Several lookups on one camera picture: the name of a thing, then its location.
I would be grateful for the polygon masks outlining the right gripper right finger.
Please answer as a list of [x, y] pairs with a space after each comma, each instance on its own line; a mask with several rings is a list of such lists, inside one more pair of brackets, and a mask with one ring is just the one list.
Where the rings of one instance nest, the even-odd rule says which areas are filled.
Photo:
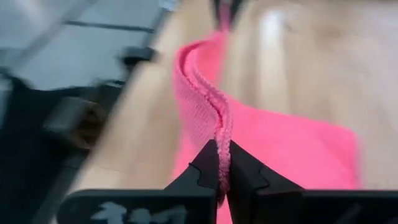
[[230, 145], [233, 224], [398, 224], [398, 190], [307, 190]]

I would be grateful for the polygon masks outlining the black aluminium table frame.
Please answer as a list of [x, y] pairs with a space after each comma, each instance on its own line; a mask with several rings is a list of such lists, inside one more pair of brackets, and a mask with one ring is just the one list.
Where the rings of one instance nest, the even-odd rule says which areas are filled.
[[[136, 22], [140, 22], [143, 19], [149, 19], [149, 24], [139, 24], [138, 26], [132, 26], [131, 30], [142, 34], [143, 38], [137, 45], [126, 45], [122, 46], [118, 50], [117, 61], [119, 63], [119, 75], [114, 78], [97, 79], [91, 86], [83, 86], [75, 90], [74, 94], [67, 94], [62, 96], [56, 101], [54, 108], [61, 102], [65, 97], [80, 97], [88, 101], [99, 104], [102, 109], [105, 110], [107, 118], [104, 126], [108, 122], [114, 107], [120, 101], [121, 97], [126, 96], [127, 89], [133, 84], [136, 76], [140, 74], [139, 67], [144, 62], [138, 63], [133, 68], [127, 68], [122, 64], [120, 60], [121, 53], [126, 47], [150, 47], [154, 41], [157, 32], [161, 29], [164, 21], [168, 15], [178, 8], [180, 0], [159, 0], [159, 6], [157, 8], [150, 7], [149, 9], [139, 8], [138, 12], [133, 15], [133, 19]], [[69, 190], [75, 177], [78, 175], [81, 167], [86, 161], [86, 158], [90, 155], [92, 149], [96, 147], [97, 142], [101, 137], [100, 132], [99, 138], [96, 140], [95, 145], [89, 151], [82, 150], [68, 150], [59, 147], [53, 140], [44, 132], [45, 143], [50, 148], [50, 155], [52, 156], [49, 167], [54, 178], [52, 180], [52, 189], [46, 196], [45, 201], [40, 206], [39, 210], [34, 216], [32, 224], [56, 224], [55, 214], [62, 201], [62, 198]]]

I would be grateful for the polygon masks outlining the black table edge clamp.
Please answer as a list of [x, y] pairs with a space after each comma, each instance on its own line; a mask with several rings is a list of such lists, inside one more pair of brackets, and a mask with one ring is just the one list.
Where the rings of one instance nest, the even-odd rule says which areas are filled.
[[126, 47], [120, 60], [127, 68], [133, 68], [142, 61], [151, 61], [156, 51], [150, 47]]

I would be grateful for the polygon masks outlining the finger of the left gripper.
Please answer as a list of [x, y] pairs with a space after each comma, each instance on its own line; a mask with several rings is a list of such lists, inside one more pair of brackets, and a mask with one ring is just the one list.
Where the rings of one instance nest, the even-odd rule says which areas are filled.
[[221, 0], [212, 0], [213, 3], [213, 10], [215, 16], [215, 27], [217, 29], [220, 28], [220, 7], [221, 7]]
[[230, 4], [230, 22], [234, 22], [239, 11], [239, 7], [244, 0], [231, 0]]

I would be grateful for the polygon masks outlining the pink microfiber towel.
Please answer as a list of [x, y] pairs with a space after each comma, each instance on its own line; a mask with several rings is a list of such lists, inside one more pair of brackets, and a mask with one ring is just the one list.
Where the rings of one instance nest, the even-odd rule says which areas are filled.
[[221, 2], [220, 28], [179, 49], [173, 85], [182, 122], [175, 174], [211, 139], [216, 141], [221, 191], [230, 190], [230, 145], [237, 143], [302, 187], [356, 189], [357, 146], [347, 129], [244, 105], [217, 89], [226, 57], [230, 4]]

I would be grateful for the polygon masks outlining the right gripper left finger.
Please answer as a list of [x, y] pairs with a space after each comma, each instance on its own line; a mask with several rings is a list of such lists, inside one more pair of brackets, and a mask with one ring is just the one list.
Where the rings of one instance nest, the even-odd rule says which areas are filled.
[[88, 189], [68, 195], [58, 224], [215, 224], [218, 153], [208, 141], [162, 190]]

